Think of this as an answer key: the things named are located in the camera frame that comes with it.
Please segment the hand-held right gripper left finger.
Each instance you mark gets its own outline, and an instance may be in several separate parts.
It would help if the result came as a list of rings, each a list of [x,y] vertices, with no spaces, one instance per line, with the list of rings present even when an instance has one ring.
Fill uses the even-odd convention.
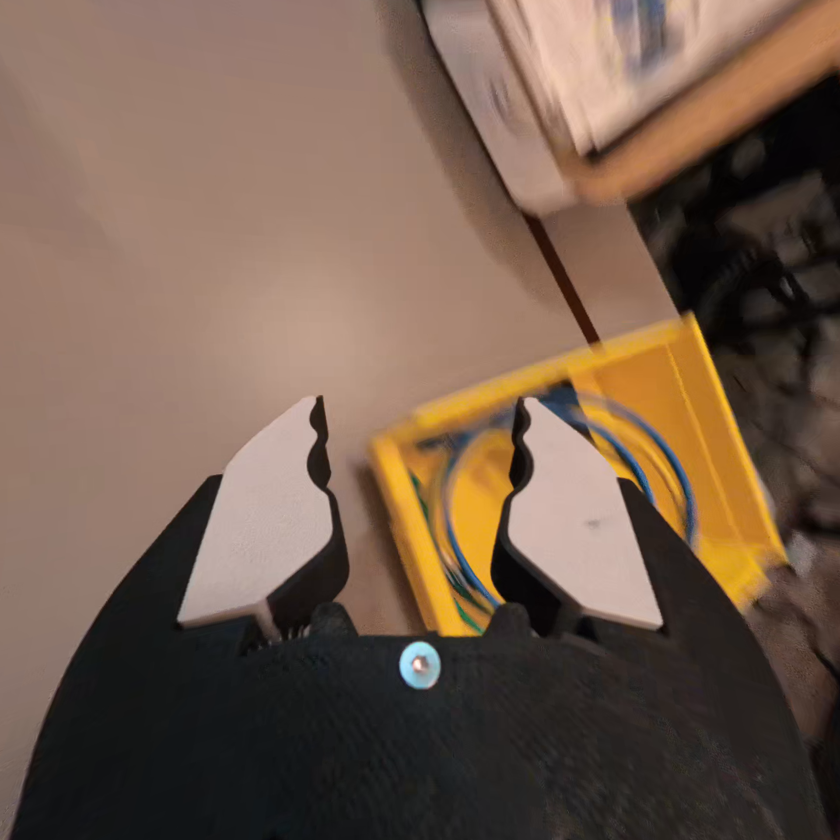
[[[317,608],[350,575],[339,505],[329,488],[321,395],[305,396],[228,462],[177,622],[246,618],[266,641],[307,637]]]

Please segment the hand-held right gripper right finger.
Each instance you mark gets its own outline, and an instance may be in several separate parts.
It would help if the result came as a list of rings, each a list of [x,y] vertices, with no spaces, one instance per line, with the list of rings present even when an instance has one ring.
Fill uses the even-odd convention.
[[[490,577],[538,636],[583,619],[644,631],[664,626],[619,478],[580,432],[536,397],[518,400],[511,493],[502,503]]]

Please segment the yellow plastic bin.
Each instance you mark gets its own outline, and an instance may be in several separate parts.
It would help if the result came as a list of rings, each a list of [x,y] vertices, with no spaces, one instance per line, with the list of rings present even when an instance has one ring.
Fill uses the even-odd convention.
[[[707,345],[686,316],[473,385],[373,437],[371,466],[427,630],[482,634],[502,602],[490,560],[524,396],[579,398],[575,414],[609,466],[690,535],[742,613],[786,564]]]

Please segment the printed paper sheet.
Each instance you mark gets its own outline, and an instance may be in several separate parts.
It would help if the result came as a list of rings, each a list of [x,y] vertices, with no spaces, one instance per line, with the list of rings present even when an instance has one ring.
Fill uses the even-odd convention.
[[[539,116],[603,150],[812,2],[496,1],[499,37]]]

